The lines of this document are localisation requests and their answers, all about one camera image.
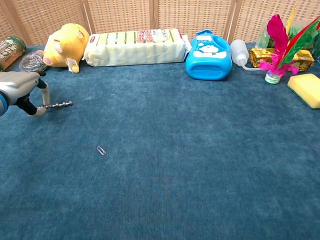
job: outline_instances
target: stuffed animal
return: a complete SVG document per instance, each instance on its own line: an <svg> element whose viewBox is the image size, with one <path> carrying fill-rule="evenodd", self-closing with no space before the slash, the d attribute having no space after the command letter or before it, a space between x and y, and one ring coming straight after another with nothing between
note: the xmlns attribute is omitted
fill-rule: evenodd
<svg viewBox="0 0 320 240"><path fill-rule="evenodd" d="M87 30L79 24L64 24L49 36L44 51L41 51L43 62L51 67L69 67L69 71L79 73L79 62L89 36Z"/></svg>

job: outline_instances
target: blue bottle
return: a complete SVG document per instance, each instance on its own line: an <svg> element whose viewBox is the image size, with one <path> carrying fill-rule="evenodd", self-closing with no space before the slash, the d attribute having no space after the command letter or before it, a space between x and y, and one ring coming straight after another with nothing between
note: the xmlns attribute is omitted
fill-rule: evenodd
<svg viewBox="0 0 320 240"><path fill-rule="evenodd" d="M196 33L191 47L185 60L185 69L191 78L219 81L230 73L231 48L222 37L205 29Z"/></svg>

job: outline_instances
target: carpet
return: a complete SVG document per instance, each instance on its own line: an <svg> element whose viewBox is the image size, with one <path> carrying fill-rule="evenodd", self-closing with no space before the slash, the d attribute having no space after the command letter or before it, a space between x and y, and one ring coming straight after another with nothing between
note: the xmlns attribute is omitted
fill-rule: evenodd
<svg viewBox="0 0 320 240"><path fill-rule="evenodd" d="M289 73L278 85L236 65L219 82L184 63L46 73L51 103L73 106L0 118L1 240L319 239L320 110Z"/></svg>

